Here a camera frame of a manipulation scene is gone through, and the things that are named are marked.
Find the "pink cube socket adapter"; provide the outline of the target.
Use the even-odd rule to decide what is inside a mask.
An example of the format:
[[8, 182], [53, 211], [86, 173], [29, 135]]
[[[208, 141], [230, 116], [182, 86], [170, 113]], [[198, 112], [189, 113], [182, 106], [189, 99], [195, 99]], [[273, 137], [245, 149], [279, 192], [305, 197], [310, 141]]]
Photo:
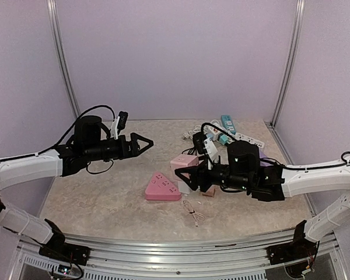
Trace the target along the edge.
[[170, 161], [170, 168], [173, 175], [174, 180], [180, 180], [178, 176], [175, 175], [175, 170], [184, 168], [184, 167], [190, 167], [190, 166], [197, 166], [199, 164], [198, 156], [194, 155], [185, 155], [180, 154], [176, 156], [174, 159]]

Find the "small pink charger plug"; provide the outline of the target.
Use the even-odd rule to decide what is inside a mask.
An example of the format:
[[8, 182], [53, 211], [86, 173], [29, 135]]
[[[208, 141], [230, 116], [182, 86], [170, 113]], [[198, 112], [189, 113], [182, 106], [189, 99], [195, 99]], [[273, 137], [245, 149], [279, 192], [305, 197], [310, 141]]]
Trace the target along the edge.
[[213, 198], [215, 196], [216, 189], [214, 186], [210, 187], [207, 191], [202, 192], [201, 195], [205, 197], [211, 197]]

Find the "pink triangular power socket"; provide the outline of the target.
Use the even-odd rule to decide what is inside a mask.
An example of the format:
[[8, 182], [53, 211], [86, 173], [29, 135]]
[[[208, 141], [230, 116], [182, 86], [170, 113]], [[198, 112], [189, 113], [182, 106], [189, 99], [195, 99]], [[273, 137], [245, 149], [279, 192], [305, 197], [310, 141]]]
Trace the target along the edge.
[[147, 201], [179, 201], [181, 192], [161, 172], [154, 172], [145, 190]]

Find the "white cartoon charger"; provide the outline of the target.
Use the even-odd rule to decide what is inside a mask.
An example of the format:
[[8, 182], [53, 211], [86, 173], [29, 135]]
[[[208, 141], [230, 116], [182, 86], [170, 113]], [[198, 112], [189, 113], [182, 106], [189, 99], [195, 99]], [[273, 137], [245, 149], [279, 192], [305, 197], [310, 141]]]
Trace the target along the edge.
[[208, 125], [208, 132], [215, 137], [224, 131], [224, 128], [218, 122], [211, 122], [211, 125]]

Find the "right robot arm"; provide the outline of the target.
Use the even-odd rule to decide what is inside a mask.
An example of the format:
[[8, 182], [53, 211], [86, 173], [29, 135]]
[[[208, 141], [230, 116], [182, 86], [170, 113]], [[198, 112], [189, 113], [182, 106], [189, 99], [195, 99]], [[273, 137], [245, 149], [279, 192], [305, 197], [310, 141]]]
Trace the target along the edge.
[[245, 192], [262, 202], [327, 190], [346, 192], [318, 215], [296, 226], [293, 240], [286, 247], [290, 258], [300, 258], [326, 234], [350, 220], [350, 152], [333, 162], [286, 166], [261, 158], [259, 148], [246, 141], [227, 146], [227, 164], [213, 159], [209, 151], [204, 149], [205, 159], [199, 165], [174, 171], [193, 191], [204, 193], [216, 185]]

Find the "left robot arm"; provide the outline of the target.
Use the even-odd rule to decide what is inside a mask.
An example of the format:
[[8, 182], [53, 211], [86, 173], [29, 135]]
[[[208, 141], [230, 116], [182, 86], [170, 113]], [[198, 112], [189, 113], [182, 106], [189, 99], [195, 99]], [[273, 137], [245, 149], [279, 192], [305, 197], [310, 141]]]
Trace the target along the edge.
[[[121, 134], [127, 112], [113, 113], [109, 127], [90, 112], [89, 108], [80, 114], [53, 146], [40, 152], [0, 158], [0, 191], [38, 179], [71, 176], [87, 170], [92, 162], [114, 163], [135, 158], [154, 145], [152, 140], [137, 133], [131, 133], [129, 140]], [[65, 236], [54, 222], [35, 217], [0, 198], [2, 227], [32, 239], [59, 260], [70, 254]]]

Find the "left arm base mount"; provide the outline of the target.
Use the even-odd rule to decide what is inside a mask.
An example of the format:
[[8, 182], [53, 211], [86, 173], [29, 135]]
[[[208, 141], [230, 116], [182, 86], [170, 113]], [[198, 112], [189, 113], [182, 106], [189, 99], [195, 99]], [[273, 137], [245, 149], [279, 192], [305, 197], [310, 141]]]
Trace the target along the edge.
[[65, 243], [59, 249], [51, 249], [43, 246], [39, 249], [39, 255], [66, 263], [86, 265], [91, 249], [86, 246]]

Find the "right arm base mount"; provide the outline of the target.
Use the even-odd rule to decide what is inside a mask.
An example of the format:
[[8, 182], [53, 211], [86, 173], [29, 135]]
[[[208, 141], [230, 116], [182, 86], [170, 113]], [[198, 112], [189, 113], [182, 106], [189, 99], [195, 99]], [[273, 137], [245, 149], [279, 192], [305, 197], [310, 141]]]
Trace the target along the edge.
[[317, 252], [317, 244], [294, 246], [291, 243], [284, 243], [269, 246], [266, 252], [271, 265], [283, 264], [314, 256]]

